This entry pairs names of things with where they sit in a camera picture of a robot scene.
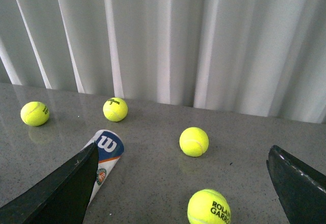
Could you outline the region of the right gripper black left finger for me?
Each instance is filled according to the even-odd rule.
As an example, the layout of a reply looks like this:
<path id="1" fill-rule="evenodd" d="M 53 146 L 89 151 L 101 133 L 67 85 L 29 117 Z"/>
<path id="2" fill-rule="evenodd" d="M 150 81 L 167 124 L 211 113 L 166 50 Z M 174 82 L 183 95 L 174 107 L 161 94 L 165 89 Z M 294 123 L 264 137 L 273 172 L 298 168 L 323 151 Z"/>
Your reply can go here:
<path id="1" fill-rule="evenodd" d="M 1 223 L 82 223 L 98 168 L 95 143 L 1 207 Z"/>

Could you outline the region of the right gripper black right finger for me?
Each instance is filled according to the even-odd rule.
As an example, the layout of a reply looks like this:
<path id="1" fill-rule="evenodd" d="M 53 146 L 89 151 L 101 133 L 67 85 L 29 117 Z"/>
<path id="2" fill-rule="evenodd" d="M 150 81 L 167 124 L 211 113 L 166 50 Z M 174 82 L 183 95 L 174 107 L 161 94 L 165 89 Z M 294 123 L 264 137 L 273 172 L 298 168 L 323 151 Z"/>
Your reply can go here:
<path id="1" fill-rule="evenodd" d="M 325 223 L 325 175 L 277 145 L 266 161 L 289 223 Z"/>

